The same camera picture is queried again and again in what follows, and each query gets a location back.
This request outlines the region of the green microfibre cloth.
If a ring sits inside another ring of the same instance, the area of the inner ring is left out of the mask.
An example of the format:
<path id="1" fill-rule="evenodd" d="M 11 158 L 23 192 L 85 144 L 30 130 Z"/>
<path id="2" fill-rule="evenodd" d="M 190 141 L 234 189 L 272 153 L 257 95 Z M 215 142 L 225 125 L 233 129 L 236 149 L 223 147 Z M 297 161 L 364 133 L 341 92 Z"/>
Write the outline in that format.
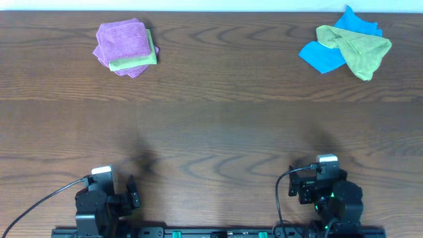
<path id="1" fill-rule="evenodd" d="M 362 34 L 329 25 L 316 29 L 317 41 L 330 49 L 339 49 L 351 72 L 362 81 L 370 81 L 392 43 L 380 36 Z"/>

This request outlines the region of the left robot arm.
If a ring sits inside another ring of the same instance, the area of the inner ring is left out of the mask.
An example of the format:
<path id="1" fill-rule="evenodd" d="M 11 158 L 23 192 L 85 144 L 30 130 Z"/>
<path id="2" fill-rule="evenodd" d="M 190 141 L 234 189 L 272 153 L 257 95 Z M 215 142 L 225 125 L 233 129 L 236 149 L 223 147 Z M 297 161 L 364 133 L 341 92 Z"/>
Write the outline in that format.
<path id="1" fill-rule="evenodd" d="M 75 196 L 77 236 L 117 236 L 120 218 L 141 206 L 134 177 L 129 177 L 121 194 L 115 193 L 110 171 L 89 175 L 83 181 L 85 189 Z"/>

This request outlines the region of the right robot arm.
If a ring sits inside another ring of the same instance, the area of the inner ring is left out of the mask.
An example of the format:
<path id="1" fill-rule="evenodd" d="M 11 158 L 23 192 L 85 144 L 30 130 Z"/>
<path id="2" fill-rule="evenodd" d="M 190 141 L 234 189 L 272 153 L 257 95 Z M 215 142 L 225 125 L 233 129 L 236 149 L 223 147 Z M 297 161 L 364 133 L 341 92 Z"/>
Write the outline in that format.
<path id="1" fill-rule="evenodd" d="M 308 237 L 363 237 L 360 218 L 364 209 L 361 187 L 347 180 L 337 161 L 289 167 L 289 196 L 312 204 L 320 217 L 305 232 Z"/>

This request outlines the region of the folded green cloth in stack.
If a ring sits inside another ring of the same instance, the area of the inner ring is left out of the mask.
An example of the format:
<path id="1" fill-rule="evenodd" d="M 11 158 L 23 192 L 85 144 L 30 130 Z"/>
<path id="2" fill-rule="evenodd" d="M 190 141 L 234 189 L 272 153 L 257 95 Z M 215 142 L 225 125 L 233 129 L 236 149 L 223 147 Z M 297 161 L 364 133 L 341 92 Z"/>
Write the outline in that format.
<path id="1" fill-rule="evenodd" d="M 149 29 L 147 29 L 146 33 L 147 33 L 148 43 L 149 43 L 149 48 L 151 50 L 151 53 L 147 56 L 122 58 L 122 59 L 110 61 L 109 62 L 109 69 L 111 71 L 127 70 L 127 69 L 132 69 L 132 68 L 135 68 L 135 67 L 157 64 L 158 47 L 156 47 L 153 44 L 151 31 Z"/>

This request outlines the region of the blue crumpled cloth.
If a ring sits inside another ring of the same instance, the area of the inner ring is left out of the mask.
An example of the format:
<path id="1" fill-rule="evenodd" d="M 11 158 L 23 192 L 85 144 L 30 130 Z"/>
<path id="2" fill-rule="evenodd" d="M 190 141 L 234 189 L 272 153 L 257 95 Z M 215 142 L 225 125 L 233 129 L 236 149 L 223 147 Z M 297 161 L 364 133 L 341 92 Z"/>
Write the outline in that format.
<path id="1" fill-rule="evenodd" d="M 383 35 L 383 31 L 376 22 L 362 20 L 355 15 L 350 6 L 346 6 L 344 14 L 334 24 L 334 27 L 374 36 Z M 306 44 L 299 52 L 299 57 L 322 74 L 346 64 L 338 48 L 330 49 L 316 41 Z"/>

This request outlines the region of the top purple folded cloth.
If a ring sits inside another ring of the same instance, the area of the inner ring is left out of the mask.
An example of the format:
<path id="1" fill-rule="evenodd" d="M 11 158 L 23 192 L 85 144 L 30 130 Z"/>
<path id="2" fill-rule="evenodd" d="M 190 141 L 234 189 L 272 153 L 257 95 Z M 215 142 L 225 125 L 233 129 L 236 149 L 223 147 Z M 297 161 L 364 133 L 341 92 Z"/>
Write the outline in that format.
<path id="1" fill-rule="evenodd" d="M 102 23 L 96 33 L 98 46 L 93 54 L 104 62 L 148 56 L 149 46 L 147 29 L 137 19 Z"/>

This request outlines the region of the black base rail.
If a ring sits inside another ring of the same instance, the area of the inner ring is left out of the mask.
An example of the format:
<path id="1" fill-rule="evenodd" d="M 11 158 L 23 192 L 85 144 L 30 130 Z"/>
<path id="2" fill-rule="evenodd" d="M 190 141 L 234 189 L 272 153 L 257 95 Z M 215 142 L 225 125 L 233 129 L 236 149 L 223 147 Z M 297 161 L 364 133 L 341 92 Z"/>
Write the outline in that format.
<path id="1" fill-rule="evenodd" d="M 82 237 L 127 237 L 127 238 L 279 238 L 279 237 L 325 237 L 324 231 L 316 227 L 287 227 L 287 236 L 281 228 L 273 229 L 165 229 L 162 227 L 123 228 L 116 235 L 82 235 L 76 229 L 53 229 L 51 238 L 82 238 Z M 363 229 L 358 235 L 335 235 L 330 231 L 327 237 L 366 237 L 386 238 L 383 229 Z"/>

